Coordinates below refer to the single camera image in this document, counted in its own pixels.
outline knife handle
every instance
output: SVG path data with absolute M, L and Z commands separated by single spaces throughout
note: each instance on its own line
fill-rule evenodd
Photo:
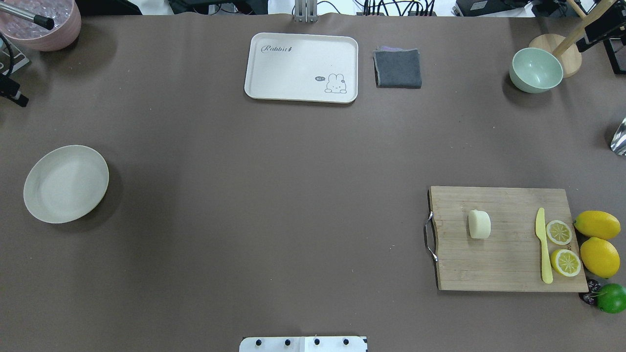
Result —
M 547 284 L 551 284 L 552 266 L 550 264 L 550 256 L 548 255 L 548 244 L 546 241 L 541 242 L 541 279 Z

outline gray cloth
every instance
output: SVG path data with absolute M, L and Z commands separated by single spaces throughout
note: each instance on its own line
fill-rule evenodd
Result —
M 379 87 L 421 88 L 417 49 L 386 48 L 374 51 L 376 85 Z

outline white plate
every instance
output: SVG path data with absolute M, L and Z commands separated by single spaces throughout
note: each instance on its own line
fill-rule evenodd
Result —
M 358 94 L 359 45 L 350 37 L 259 33 L 244 90 L 255 99 L 350 103 Z
M 33 166 L 24 183 L 24 203 L 37 219 L 61 224 L 92 211 L 108 185 L 109 169 L 102 155 L 84 145 L 68 145 Z

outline ice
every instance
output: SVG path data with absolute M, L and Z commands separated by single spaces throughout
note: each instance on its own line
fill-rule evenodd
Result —
M 54 19 L 54 28 L 58 28 L 69 18 L 73 0 L 23 0 L 7 1 L 8 4 L 31 11 L 34 14 Z M 0 21 L 11 36 L 21 39 L 39 38 L 49 31 L 25 19 L 9 14 L 0 14 Z

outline wooden stick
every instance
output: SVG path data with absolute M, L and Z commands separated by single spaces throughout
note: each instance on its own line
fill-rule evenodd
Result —
M 576 43 L 582 36 L 585 34 L 585 27 L 587 27 L 591 22 L 594 22 L 596 19 L 600 18 L 607 10 L 613 6 L 615 0 L 602 0 L 598 3 L 591 12 L 583 18 L 583 21 L 574 29 L 570 35 L 565 38 L 561 44 L 557 46 L 554 51 L 552 51 L 552 55 L 557 58 L 560 57 L 565 50 L 572 46 L 572 44 Z
M 574 0 L 567 0 L 567 3 L 572 7 L 574 11 L 576 11 L 576 14 L 578 15 L 578 17 L 580 18 L 587 17 L 583 9 L 581 9 L 580 6 L 574 2 Z

